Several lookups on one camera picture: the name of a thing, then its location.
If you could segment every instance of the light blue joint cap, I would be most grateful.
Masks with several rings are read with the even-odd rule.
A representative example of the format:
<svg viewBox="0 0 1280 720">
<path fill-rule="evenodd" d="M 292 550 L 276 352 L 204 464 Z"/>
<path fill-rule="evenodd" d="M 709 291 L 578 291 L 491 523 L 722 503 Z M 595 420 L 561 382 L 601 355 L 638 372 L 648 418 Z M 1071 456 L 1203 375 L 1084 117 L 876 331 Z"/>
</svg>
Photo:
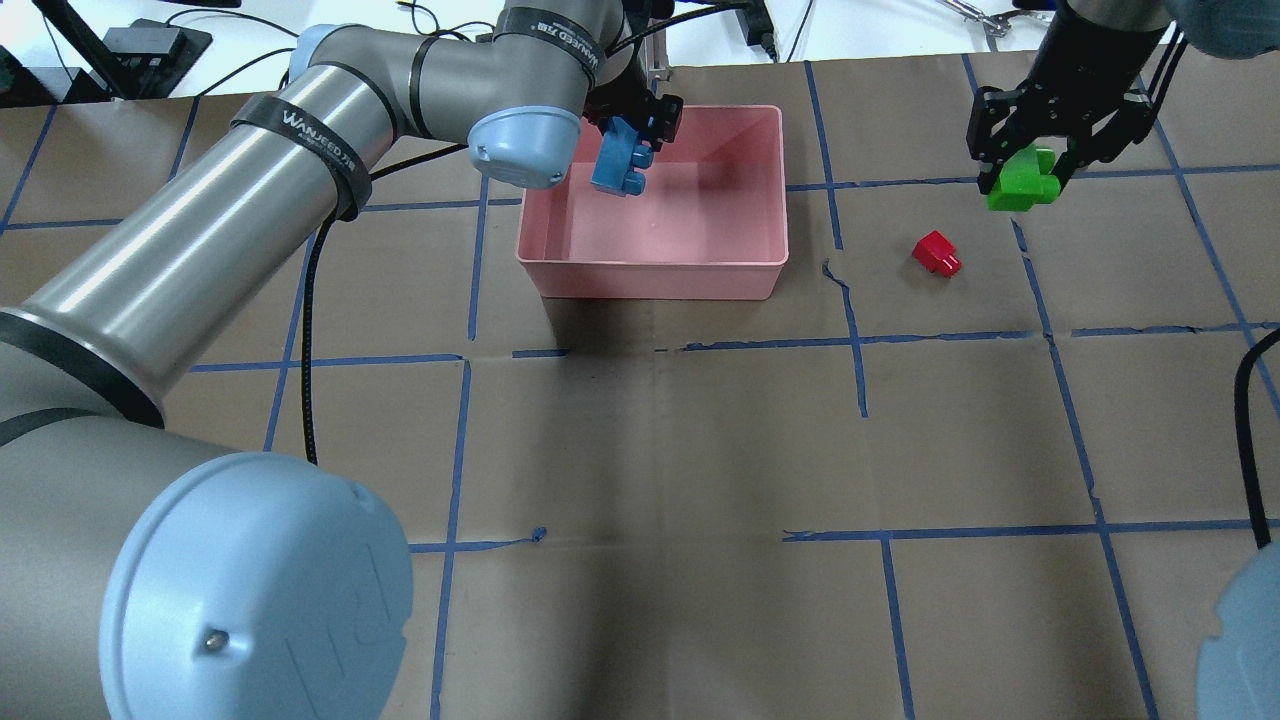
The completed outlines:
<svg viewBox="0 0 1280 720">
<path fill-rule="evenodd" d="M 568 174 L 582 132 L 577 115 L 550 105 L 526 105 L 485 117 L 467 136 L 477 170 L 516 187 L 545 190 Z"/>
<path fill-rule="evenodd" d="M 1262 548 L 1217 601 L 1222 635 L 1201 646 L 1201 720 L 1280 717 L 1280 543 Z"/>
<path fill-rule="evenodd" d="M 324 38 L 344 27 L 353 27 L 353 24 L 311 26 L 302 31 L 302 35 L 298 36 L 298 46 L 289 55 L 289 82 L 298 79 L 302 73 L 307 72 L 307 68 L 311 67 L 311 56 L 315 55 L 316 47 L 320 47 Z"/>
<path fill-rule="evenodd" d="M 374 720 L 412 603 L 378 496 L 283 455 L 219 457 L 165 488 L 115 560 L 102 693 L 113 720 Z"/>
</svg>

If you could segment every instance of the red toy block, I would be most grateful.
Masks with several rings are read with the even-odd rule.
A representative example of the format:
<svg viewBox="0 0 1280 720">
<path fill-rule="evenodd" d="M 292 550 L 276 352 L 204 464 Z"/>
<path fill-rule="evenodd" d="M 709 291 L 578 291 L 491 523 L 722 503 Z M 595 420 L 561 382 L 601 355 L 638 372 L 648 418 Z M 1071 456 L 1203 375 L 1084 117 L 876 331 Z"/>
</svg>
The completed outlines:
<svg viewBox="0 0 1280 720">
<path fill-rule="evenodd" d="M 915 243 L 911 258 L 919 260 L 925 270 L 940 273 L 945 278 L 950 278 L 960 272 L 960 260 L 956 259 L 956 246 L 951 245 L 951 241 L 938 231 L 922 237 L 920 242 Z"/>
</svg>

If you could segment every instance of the white floor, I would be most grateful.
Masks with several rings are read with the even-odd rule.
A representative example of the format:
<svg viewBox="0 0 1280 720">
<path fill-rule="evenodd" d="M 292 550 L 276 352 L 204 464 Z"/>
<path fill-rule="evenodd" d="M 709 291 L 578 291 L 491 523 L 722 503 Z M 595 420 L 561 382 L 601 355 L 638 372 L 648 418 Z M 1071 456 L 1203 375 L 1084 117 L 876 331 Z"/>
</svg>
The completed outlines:
<svg viewBox="0 0 1280 720">
<path fill-rule="evenodd" d="M 987 13 L 1009 10 L 1009 0 L 972 0 Z M 420 0 L 444 27 L 467 20 L 493 20 L 502 0 Z M 796 40 L 806 0 L 768 0 L 783 56 Z M 99 35 L 109 27 L 127 26 L 136 18 L 161 20 L 186 9 L 156 0 L 79 0 L 74 4 Z M 681 3 L 677 12 L 696 9 Z M 275 20 L 302 31 L 319 23 L 361 23 L 412 32 L 408 10 L 393 0 L 246 0 L 241 12 Z M 420 13 L 420 24 L 433 26 Z M 723 13 L 680 24 L 669 31 L 669 54 L 675 65 L 730 65 L 767 63 L 763 51 L 742 42 L 733 13 Z M 292 46 L 292 38 L 239 18 L 192 14 L 178 20 L 214 33 L 212 47 L 178 86 L 174 95 L 192 95 L 207 87 L 241 63 L 269 50 Z M 1000 41 L 1000 50 L 1030 50 L 1039 45 L 1047 26 L 1032 18 L 1014 19 L 1014 29 Z M 68 64 L 79 56 L 58 36 Z M 0 45 L 31 67 L 56 65 L 58 56 L 37 10 L 26 0 L 0 1 Z M 887 58 L 946 53 L 984 53 L 987 42 L 977 23 L 964 20 L 936 0 L 814 0 L 806 31 L 799 38 L 796 59 Z M 287 55 L 264 60 L 218 92 L 250 92 L 274 88 L 287 64 Z"/>
</svg>

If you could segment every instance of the black band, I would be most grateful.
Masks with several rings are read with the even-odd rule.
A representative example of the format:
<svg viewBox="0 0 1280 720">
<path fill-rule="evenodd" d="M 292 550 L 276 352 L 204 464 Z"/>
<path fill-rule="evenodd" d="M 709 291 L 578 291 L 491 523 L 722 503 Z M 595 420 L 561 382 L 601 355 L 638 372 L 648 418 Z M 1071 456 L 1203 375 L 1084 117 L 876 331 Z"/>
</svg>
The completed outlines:
<svg viewBox="0 0 1280 720">
<path fill-rule="evenodd" d="M 72 420 L 74 418 L 87 418 L 90 415 L 97 415 L 97 413 L 90 413 L 88 410 L 81 410 L 78 407 L 50 407 L 49 410 L 36 410 L 35 413 L 27 413 L 26 415 L 10 418 L 4 423 L 0 423 L 0 447 L 9 445 L 29 432 L 52 425 L 54 423 L 61 423 L 63 420 Z"/>
<path fill-rule="evenodd" d="M 271 95 L 257 95 L 232 118 L 232 127 L 239 124 L 274 132 L 320 158 L 338 186 L 339 219 L 355 220 L 374 193 L 369 169 L 360 154 L 302 108 Z"/>
<path fill-rule="evenodd" d="M 403 129 L 401 128 L 401 123 L 399 123 L 399 113 L 397 113 L 396 111 L 396 106 L 392 105 L 390 97 L 387 97 L 387 94 L 383 92 L 383 88 L 378 87 L 378 83 L 374 82 L 369 76 L 366 76 L 365 73 L 357 70 L 356 68 L 352 68 L 347 63 L 339 63 L 338 60 L 320 60 L 319 63 L 314 63 L 311 67 L 314 68 L 314 67 L 317 67 L 317 65 L 329 65 L 332 68 L 338 68 L 340 70 L 347 70 L 348 73 L 351 73 L 351 74 L 356 76 L 357 78 L 360 78 L 360 82 L 367 85 L 369 90 L 372 90 L 374 95 L 376 95 L 378 99 L 383 101 L 383 108 L 387 109 L 387 117 L 392 119 L 392 131 L 394 131 L 396 137 L 399 137 L 399 136 L 404 135 Z"/>
<path fill-rule="evenodd" d="M 408 109 L 413 113 L 413 124 L 417 126 L 417 132 L 425 138 L 431 140 L 431 131 L 426 129 L 426 122 L 422 119 L 422 63 L 426 61 L 426 51 L 435 45 L 438 37 L 428 37 L 417 46 L 417 53 L 413 53 L 413 68 L 408 73 Z"/>
<path fill-rule="evenodd" d="M 538 8 L 508 8 L 498 15 L 498 29 L 493 38 L 503 35 L 525 35 L 550 42 L 573 56 L 591 86 L 595 86 L 595 70 L 604 64 L 604 47 L 582 26 L 549 10 Z"/>
<path fill-rule="evenodd" d="M 125 420 L 164 428 L 160 409 L 142 388 L 78 342 L 8 313 L 0 313 L 0 342 L 29 352 L 76 378 L 110 402 Z"/>
</svg>

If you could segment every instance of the robotic arm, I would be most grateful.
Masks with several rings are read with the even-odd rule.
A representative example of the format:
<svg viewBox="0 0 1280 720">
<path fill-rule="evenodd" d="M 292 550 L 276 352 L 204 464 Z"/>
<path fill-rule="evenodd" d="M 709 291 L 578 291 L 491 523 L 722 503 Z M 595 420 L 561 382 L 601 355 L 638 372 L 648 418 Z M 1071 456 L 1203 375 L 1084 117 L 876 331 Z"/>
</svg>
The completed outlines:
<svg viewBox="0 0 1280 720">
<path fill-rule="evenodd" d="M 312 28 L 284 90 L 0 310 L 0 716 L 381 711 L 412 602 L 394 515 L 306 462 L 165 433 L 161 400 L 321 220 L 356 217 L 397 138 L 466 142 L 532 188 L 564 178 L 584 111 L 672 140 L 678 99 L 604 50 L 640 22 L 511 0 L 486 44 Z"/>
<path fill-rule="evenodd" d="M 1004 170 L 1025 159 L 1047 186 L 1039 201 L 1052 201 L 1076 170 L 1142 142 L 1158 104 L 1135 81 L 1174 20 L 1211 55 L 1253 58 L 1280 47 L 1274 0 L 1060 1 L 1027 79 L 1010 91 L 988 86 L 975 94 L 966 140 L 979 163 L 978 190 L 1005 195 Z M 1068 149 L 1051 168 L 1036 168 L 1024 149 L 1044 136 L 1065 137 Z M 996 209 L 1033 202 L 1024 197 Z"/>
</svg>

